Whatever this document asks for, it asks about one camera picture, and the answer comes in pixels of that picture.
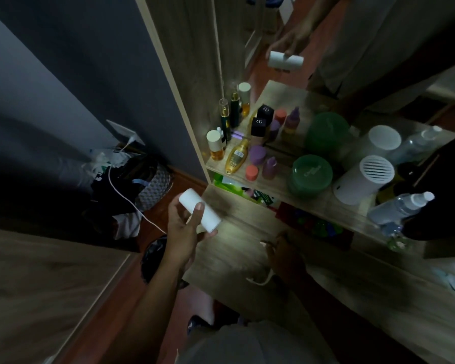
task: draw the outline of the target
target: reddish brown floor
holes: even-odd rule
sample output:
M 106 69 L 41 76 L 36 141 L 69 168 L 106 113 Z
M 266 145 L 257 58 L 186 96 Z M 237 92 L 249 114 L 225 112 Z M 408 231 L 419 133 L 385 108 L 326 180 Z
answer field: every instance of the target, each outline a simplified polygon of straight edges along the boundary
M 296 25 L 308 12 L 315 0 L 296 0 L 294 12 L 285 26 L 285 31 Z M 255 102 L 268 80 L 276 80 L 288 85 L 305 88 L 309 76 L 314 72 L 323 52 L 337 32 L 349 0 L 341 0 L 313 35 L 309 46 L 303 51 L 305 58 L 303 69 L 296 74 L 278 73 L 267 67 L 264 51 L 261 52 L 249 77 L 252 86 L 252 102 Z M 169 194 L 145 216 L 160 228 L 167 227 L 167 207 L 171 199 L 188 188 L 203 193 L 205 185 L 195 183 L 189 178 L 177 174 L 174 186 Z M 146 247 L 162 233 L 154 226 L 142 222 L 137 242 L 143 252 Z M 131 316 L 136 304 L 146 291 L 140 277 L 140 257 L 131 269 L 123 276 L 107 301 L 101 306 L 80 336 L 73 342 L 60 364 L 96 364 L 107 350 L 115 336 L 120 332 Z M 187 322 L 197 314 L 212 323 L 213 301 L 210 296 L 198 288 L 189 286 L 177 295 L 174 311 L 162 344 L 158 363 L 173 364 L 176 350 L 182 348 L 187 338 Z

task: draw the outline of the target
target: person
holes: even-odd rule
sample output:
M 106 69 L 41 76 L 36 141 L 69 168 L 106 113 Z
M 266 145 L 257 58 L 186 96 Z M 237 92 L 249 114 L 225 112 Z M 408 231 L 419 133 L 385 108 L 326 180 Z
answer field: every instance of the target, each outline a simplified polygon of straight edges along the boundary
M 268 47 L 266 58 L 272 50 L 299 54 L 338 1 L 316 0 L 305 19 Z M 350 0 L 307 89 L 341 99 L 335 111 L 389 113 L 454 65 L 455 0 Z
M 168 240 L 162 262 L 129 323 L 103 356 L 102 364 L 157 361 L 179 279 L 193 261 L 196 244 L 208 242 L 206 239 L 217 234 L 196 233 L 204 212 L 202 203 L 196 205 L 191 220 L 187 223 L 182 220 L 177 209 L 179 196 L 168 208 Z M 289 244 L 286 233 L 278 235 L 276 247 L 267 244 L 266 251 L 271 267 L 300 299 L 339 362 L 423 362 L 322 288 L 306 272 L 302 257 Z M 177 364 L 321 362 L 309 343 L 266 321 L 246 327 L 224 326 L 207 338 L 195 343 L 188 341 L 187 347 L 177 358 Z

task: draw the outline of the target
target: wall outlet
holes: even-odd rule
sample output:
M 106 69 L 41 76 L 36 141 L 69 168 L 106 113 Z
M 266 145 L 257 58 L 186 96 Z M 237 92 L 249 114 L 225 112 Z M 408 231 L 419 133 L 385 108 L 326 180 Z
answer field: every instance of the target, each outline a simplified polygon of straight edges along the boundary
M 113 122 L 113 121 L 111 121 L 111 120 L 108 120 L 108 119 L 107 119 L 106 121 L 113 127 L 113 129 L 115 129 L 115 131 L 116 131 L 118 134 L 123 135 L 123 136 L 125 136 L 125 137 L 127 137 L 127 138 L 130 138 L 130 137 L 132 137 L 133 135 L 135 135 L 136 138 L 137 138 L 137 139 L 136 139 L 136 142 L 140 143 L 142 146 L 145 145 L 145 143 L 143 142 L 143 140 L 140 139 L 140 137 L 138 136 L 138 134 L 137 134 L 135 131 L 133 131 L 133 130 L 131 130 L 131 129 L 128 129 L 128 128 L 124 127 L 123 125 L 117 124 L 116 122 Z

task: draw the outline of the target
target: person's left hand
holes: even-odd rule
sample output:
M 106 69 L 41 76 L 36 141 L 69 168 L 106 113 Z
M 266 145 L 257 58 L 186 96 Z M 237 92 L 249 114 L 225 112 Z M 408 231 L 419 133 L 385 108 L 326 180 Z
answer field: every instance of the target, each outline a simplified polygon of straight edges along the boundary
M 204 203 L 199 202 L 195 205 L 194 213 L 188 223 L 182 220 L 177 208 L 180 204 L 178 201 L 180 196 L 181 194 L 177 195 L 168 206 L 167 246 L 162 263 L 168 263 L 185 271 L 194 261 L 197 243 L 215 236 L 217 230 L 199 234 L 196 231 L 204 214 Z

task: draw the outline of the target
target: green jar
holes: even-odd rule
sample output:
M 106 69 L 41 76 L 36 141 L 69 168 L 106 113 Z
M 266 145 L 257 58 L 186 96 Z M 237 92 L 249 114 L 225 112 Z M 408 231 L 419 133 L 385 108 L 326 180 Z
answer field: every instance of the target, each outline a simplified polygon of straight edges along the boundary
M 300 197 L 314 197 L 330 185 L 332 176 L 332 168 L 325 159 L 308 154 L 293 163 L 288 190 Z
M 335 112 L 315 115 L 305 137 L 305 148 L 319 156 L 326 155 L 341 144 L 349 132 L 347 121 Z

